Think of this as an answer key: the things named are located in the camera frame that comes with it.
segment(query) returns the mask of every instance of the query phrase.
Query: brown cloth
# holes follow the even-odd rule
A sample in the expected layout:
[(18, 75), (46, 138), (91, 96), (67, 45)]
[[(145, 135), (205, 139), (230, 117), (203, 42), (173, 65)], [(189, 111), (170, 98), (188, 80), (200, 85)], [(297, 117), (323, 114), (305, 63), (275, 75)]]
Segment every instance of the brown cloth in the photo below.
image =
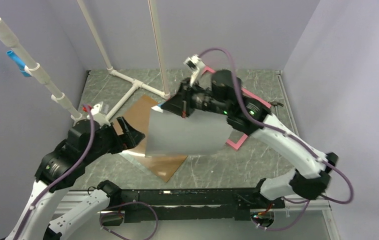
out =
[[(126, 121), (136, 130), (145, 134), (144, 140), (129, 151), (137, 154), (146, 153), (147, 136), (149, 135), (149, 122), (151, 108), (159, 104), (154, 99), (147, 95), (143, 95), (136, 101), (123, 115)], [(114, 124), (117, 134), (121, 134), (122, 130), (119, 124)], [(171, 179), (176, 170), (185, 161), (187, 156), (136, 156), (132, 155), (135, 160), (160, 177), (166, 183)]]

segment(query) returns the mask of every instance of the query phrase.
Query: pvc pipe joint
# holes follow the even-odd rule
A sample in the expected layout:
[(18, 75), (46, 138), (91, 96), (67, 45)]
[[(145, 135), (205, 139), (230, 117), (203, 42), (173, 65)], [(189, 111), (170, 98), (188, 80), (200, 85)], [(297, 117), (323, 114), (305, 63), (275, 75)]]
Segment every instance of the pvc pipe joint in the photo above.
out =
[(50, 76), (48, 73), (41, 67), (39, 63), (36, 63), (36, 67), (34, 68), (29, 68), (27, 67), (28, 71), (32, 76), (38, 80), (40, 84), (46, 85), (49, 82), (51, 82)]
[(82, 118), (82, 113), (78, 112), (75, 107), (72, 105), (71, 101), (69, 100), (69, 98), (66, 96), (66, 94), (64, 92), (61, 93), (61, 97), (56, 97), (54, 96), (53, 94), (51, 95), (51, 100), (53, 100), (54, 102), (60, 104), (60, 106), (62, 106), (64, 109), (68, 110), (69, 112), (71, 112), (72, 114), (70, 115), (70, 117), (74, 120), (74, 121), (78, 121)]
[(12, 51), (12, 50), (7, 51), (6, 54), (7, 54), (7, 56), (10, 57), (11, 60), (13, 60), (13, 62), (16, 63), (16, 65), (18, 66), (18, 69), (20, 70), (21, 74), (23, 74), (23, 76), (25, 76), (27, 78), (32, 76), (31, 74), (29, 74), (25, 71), (26, 64), (20, 59), (20, 57), (18, 57), (16, 55), (16, 53), (14, 51)]
[(0, 40), (9, 48), (14, 48), (19, 44), (18, 37), (7, 26), (7, 24), (0, 17)]
[(166, 99), (166, 100), (168, 100), (168, 99), (170, 99), (171, 98), (171, 93), (169, 92), (168, 94), (165, 94), (164, 92), (163, 92), (163, 96), (161, 96), (163, 99)]
[(118, 71), (116, 71), (116, 70), (114, 70), (114, 69), (111, 69), (111, 70), (109, 71), (109, 73), (110, 73), (111, 75), (113, 75), (113, 76), (119, 77), (119, 78), (121, 78), (121, 79), (123, 79), (123, 80), (126, 80), (126, 81), (128, 81), (128, 82), (131, 82), (131, 83), (134, 83), (135, 81), (137, 81), (135, 78), (132, 78), (132, 77), (126, 76), (125, 74), (122, 74), (122, 73), (120, 73), (120, 72), (118, 72)]
[(109, 74), (114, 75), (113, 72), (116, 71), (113, 67), (107, 68)]
[(136, 79), (134, 79), (133, 80), (133, 85), (135, 86), (135, 87), (137, 87), (137, 88), (142, 88), (143, 87), (143, 85), (144, 85), (144, 83), (142, 82), (142, 81), (140, 81), (140, 80), (136, 80)]

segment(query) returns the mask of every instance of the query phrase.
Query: marble table surface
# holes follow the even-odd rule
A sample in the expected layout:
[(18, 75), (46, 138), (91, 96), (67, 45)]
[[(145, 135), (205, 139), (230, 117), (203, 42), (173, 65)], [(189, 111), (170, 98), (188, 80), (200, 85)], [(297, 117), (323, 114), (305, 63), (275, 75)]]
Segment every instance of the marble table surface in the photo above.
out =
[[(158, 69), (122, 69), (119, 72), (138, 79), (157, 89), (162, 88)], [(189, 77), (184, 69), (167, 72), (171, 93), (175, 93), (180, 80)], [(273, 70), (239, 69), (237, 76), (250, 92), (266, 101), (279, 101), (279, 118), (292, 130), (283, 90)], [(109, 75), (106, 70), (93, 70), (87, 78), (80, 104), (94, 105), (104, 101), (112, 108), (128, 91), (131, 84)], [(158, 102), (158, 95), (143, 89), (137, 90), (114, 117), (122, 115), (142, 95)], [(233, 132), (230, 139), (237, 141), (242, 133)], [(126, 160), (120, 154), (106, 154), (86, 167), (86, 172), (73, 186), (74, 190), (86, 190), (104, 180), (110, 180), (122, 189), (187, 189), (187, 188), (242, 188), (254, 187), (262, 178), (273, 178), (287, 173), (292, 165), (277, 152), (257, 139), (248, 138), (238, 151), (228, 145), (212, 155), (190, 155), (168, 182)]]

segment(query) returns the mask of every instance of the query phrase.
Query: white wall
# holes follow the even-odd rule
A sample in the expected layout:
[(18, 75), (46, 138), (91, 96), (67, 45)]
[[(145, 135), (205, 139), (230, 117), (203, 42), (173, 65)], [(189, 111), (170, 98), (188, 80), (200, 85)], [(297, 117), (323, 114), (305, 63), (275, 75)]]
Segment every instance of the white wall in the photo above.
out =
[[(49, 0), (87, 69), (104, 61), (76, 0)], [(158, 68), (147, 0), (84, 1), (113, 66)], [(283, 69), (319, 0), (157, 0), (167, 68), (209, 47), (227, 48), (239, 68)], [(209, 64), (228, 66), (225, 58)]]
[[(85, 69), (44, 0), (0, 0), (0, 16), (52, 81), (77, 105)], [(33, 77), (23, 77), (0, 41), (0, 239), (13, 229), (42, 157), (66, 137), (69, 112)]]
[[(301, 136), (340, 156), (350, 205), (332, 204), (342, 239), (379, 240), (379, 1), (321, 0), (284, 68)], [(328, 193), (345, 199), (332, 174)]]

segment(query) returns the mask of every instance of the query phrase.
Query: purple cable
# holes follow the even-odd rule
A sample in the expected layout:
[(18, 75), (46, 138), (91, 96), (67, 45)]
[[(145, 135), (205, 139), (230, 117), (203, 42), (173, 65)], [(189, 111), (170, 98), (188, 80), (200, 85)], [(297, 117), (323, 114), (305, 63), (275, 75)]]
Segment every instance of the purple cable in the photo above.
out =
[(285, 201), (289, 202), (289, 203), (292, 203), (292, 204), (304, 204), (304, 203), (307, 203), (309, 200), (307, 199), (304, 199), (304, 200), (301, 200), (301, 201), (293, 201), (293, 200), (290, 200), (286, 197), (282, 197)]
[[(148, 236), (147, 238), (144, 238), (143, 240), (149, 240), (149, 239), (151, 239), (154, 236), (154, 234), (156, 233), (157, 227), (159, 226), (159, 217), (157, 216), (157, 214), (154, 211), (154, 209), (150, 205), (148, 205), (147, 203), (142, 202), (142, 201), (131, 201), (131, 202), (123, 203), (123, 204), (120, 204), (120, 205), (108, 207), (108, 208), (106, 208), (106, 210), (107, 209), (120, 208), (120, 207), (123, 207), (123, 206), (126, 206), (126, 205), (131, 205), (131, 204), (142, 204), (142, 205), (146, 206), (147, 208), (149, 208), (151, 210), (151, 212), (154, 214), (154, 217), (155, 217), (155, 227), (154, 227), (154, 230), (152, 231), (152, 233), (150, 234), (150, 236)], [(105, 216), (111, 216), (111, 215), (116, 215), (116, 213), (115, 212), (109, 212), (109, 213), (103, 214), (99, 218), (99, 225), (101, 226), (101, 228), (104, 229), (104, 230), (106, 230), (107, 232), (115, 235), (118, 238), (121, 238), (123, 240), (130, 240), (129, 238), (126, 238), (126, 237), (124, 237), (124, 236), (116, 233), (115, 231), (112, 231), (112, 230), (108, 229), (107, 227), (103, 226), (103, 219), (104, 219), (104, 217)]]
[(285, 226), (285, 227), (281, 227), (281, 228), (268, 228), (268, 227), (263, 227), (263, 226), (258, 226), (257, 223), (251, 219), (251, 221), (256, 225), (256, 227), (258, 226), (259, 228), (265, 230), (265, 231), (272, 231), (272, 232), (278, 232), (278, 231), (285, 231), (289, 228), (291, 228), (292, 226), (296, 225), (296, 223), (302, 218), (303, 214), (306, 212), (306, 209), (308, 208), (309, 206), (309, 203), (310, 201), (308, 200), (306, 202), (306, 205), (304, 205), (303, 209), (301, 210), (300, 214), (297, 216), (297, 218), (291, 223), (289, 224), (288, 226)]
[[(86, 109), (90, 109), (88, 105), (84, 104), (83, 105)], [(33, 202), (30, 204), (29, 206), (29, 209), (26, 211), (26, 213), (24, 214), (23, 216), (23, 219), (21, 220), (18, 228), (17, 228), (17, 231), (16, 231), (16, 234), (14, 235), (13, 237), (13, 240), (17, 240), (18, 237), (20, 236), (20, 234), (22, 234), (22, 231), (23, 231), (23, 228), (25, 227), (26, 223), (28, 222), (28, 219), (29, 219), (29, 216), (31, 215), (31, 212), (32, 212), (32, 209), (35, 209), (36, 208), (36, 205), (37, 203), (41, 200), (41, 198), (46, 194), (48, 193), (48, 191), (53, 187), (55, 186), (56, 184), (58, 184), (61, 180), (63, 180), (64, 178), (66, 178), (67, 176), (69, 176), (78, 166), (79, 164), (82, 163), (82, 161), (85, 159), (85, 157), (87, 156), (88, 152), (90, 151), (91, 149), (91, 146), (93, 145), (93, 141), (94, 141), (94, 136), (95, 136), (95, 124), (94, 124), (94, 118), (93, 118), (93, 115), (91, 114), (91, 111), (88, 111), (88, 114), (89, 114), (89, 122), (90, 122), (90, 127), (91, 127), (91, 131), (90, 131), (90, 135), (89, 135), (89, 141), (88, 141), (88, 145), (86, 146), (85, 148), (85, 151), (83, 151), (82, 153), (82, 156), (80, 156), (80, 158), (77, 160), (77, 162), (69, 169), (67, 170), (63, 175), (61, 175), (59, 178), (57, 178), (55, 181), (53, 181), (50, 185), (48, 185), (44, 190), (42, 190), (38, 196), (35, 197), (35, 199), (33, 200)]]
[[(244, 116), (246, 116), (248, 118), (248, 120), (250, 120), (250, 122), (252, 122), (252, 123), (254, 123), (254, 124), (256, 124), (256, 125), (258, 125), (260, 127), (263, 127), (263, 128), (272, 129), (272, 130), (274, 130), (276, 132), (279, 132), (279, 133), (283, 134), (284, 136), (288, 136), (289, 138), (291, 138), (292, 140), (294, 140), (298, 144), (300, 144), (315, 159), (320, 159), (319, 156), (309, 146), (307, 146), (307, 144), (303, 140), (301, 140), (297, 136), (295, 136), (293, 134), (287, 134), (287, 132), (285, 130), (283, 130), (283, 129), (279, 128), (279, 127), (272, 126), (272, 125), (269, 125), (269, 124), (265, 124), (265, 123), (263, 123), (261, 121), (257, 121), (256, 119), (254, 119), (249, 114), (249, 112), (246, 109), (246, 106), (244, 105), (243, 93), (242, 93), (241, 88), (240, 88), (239, 83), (238, 83), (235, 62), (234, 62), (231, 54), (225, 48), (222, 48), (222, 47), (211, 47), (209, 49), (204, 50), (202, 53), (200, 53), (198, 55), (198, 57), (201, 58), (206, 53), (211, 52), (211, 51), (220, 51), (220, 52), (223, 52), (227, 56), (227, 58), (229, 60), (230, 67), (231, 67), (232, 83), (233, 83), (233, 86), (234, 86), (236, 99), (238, 101), (238, 104), (239, 104), (239, 107), (241, 108), (242, 113), (244, 114)], [(332, 166), (327, 161), (321, 160), (321, 162), (323, 164), (325, 164), (327, 167), (331, 168), (333, 171), (337, 172), (345, 180), (345, 182), (347, 183), (348, 188), (350, 190), (350, 196), (349, 196), (348, 200), (346, 200), (346, 201), (336, 200), (336, 199), (333, 199), (333, 198), (330, 198), (330, 197), (327, 197), (327, 196), (324, 196), (324, 195), (321, 195), (321, 196), (324, 197), (325, 199), (329, 200), (329, 201), (332, 201), (332, 202), (335, 202), (335, 203), (339, 203), (339, 204), (349, 204), (349, 203), (351, 203), (353, 201), (355, 192), (354, 192), (353, 185), (350, 182), (350, 180), (340, 170), (338, 170), (336, 167)]]

